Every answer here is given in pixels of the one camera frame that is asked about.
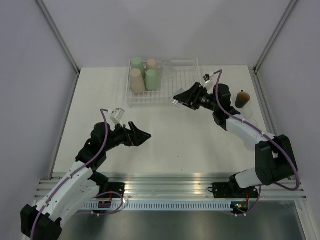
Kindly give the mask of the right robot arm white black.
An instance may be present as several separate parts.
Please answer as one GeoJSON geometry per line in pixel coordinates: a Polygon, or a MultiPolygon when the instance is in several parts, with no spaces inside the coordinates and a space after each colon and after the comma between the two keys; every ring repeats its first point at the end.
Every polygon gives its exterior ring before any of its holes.
{"type": "Polygon", "coordinates": [[[196,82],[189,90],[177,93],[173,99],[183,106],[212,111],[214,122],[227,132],[239,137],[255,152],[254,167],[230,176],[226,190],[233,198],[246,193],[256,198],[256,186],[278,185],[291,176],[298,176],[298,167],[289,138],[263,132],[245,120],[231,105],[231,93],[225,84],[217,84],[211,94],[196,82]]]}

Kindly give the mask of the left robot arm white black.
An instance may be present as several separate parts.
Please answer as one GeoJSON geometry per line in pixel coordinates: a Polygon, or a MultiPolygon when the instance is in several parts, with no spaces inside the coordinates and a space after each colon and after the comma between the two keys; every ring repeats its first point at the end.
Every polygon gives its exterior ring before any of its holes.
{"type": "Polygon", "coordinates": [[[21,232],[31,240],[57,240],[69,219],[91,199],[108,198],[94,210],[100,215],[113,198],[122,199],[125,187],[111,183],[98,168],[107,159],[107,151],[120,145],[139,147],[152,136],[130,121],[126,128],[117,124],[114,130],[106,122],[97,123],[70,170],[57,185],[34,206],[25,205],[20,212],[21,232]]]}

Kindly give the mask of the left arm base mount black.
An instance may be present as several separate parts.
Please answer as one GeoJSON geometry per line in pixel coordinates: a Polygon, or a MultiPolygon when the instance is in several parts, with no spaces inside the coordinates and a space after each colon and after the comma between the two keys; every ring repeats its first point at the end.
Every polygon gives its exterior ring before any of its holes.
{"type": "Polygon", "coordinates": [[[126,184],[124,182],[110,182],[108,187],[103,190],[101,193],[103,194],[99,198],[105,199],[120,199],[120,196],[124,196],[126,191],[126,184]]]}

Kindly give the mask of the dark brown mug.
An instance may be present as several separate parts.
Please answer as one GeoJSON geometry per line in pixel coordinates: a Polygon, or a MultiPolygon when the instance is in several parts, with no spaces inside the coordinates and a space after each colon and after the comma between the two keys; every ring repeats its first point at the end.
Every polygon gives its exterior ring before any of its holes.
{"type": "Polygon", "coordinates": [[[251,100],[251,96],[244,90],[241,90],[236,96],[235,107],[238,109],[242,109],[247,105],[247,103],[250,100],[251,100]]]}

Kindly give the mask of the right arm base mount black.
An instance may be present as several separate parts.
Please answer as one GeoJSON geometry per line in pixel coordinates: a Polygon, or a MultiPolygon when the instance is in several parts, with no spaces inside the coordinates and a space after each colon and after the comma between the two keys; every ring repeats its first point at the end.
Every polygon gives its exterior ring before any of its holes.
{"type": "Polygon", "coordinates": [[[256,199],[258,190],[254,187],[240,188],[227,182],[213,182],[212,192],[215,199],[256,199]]]}

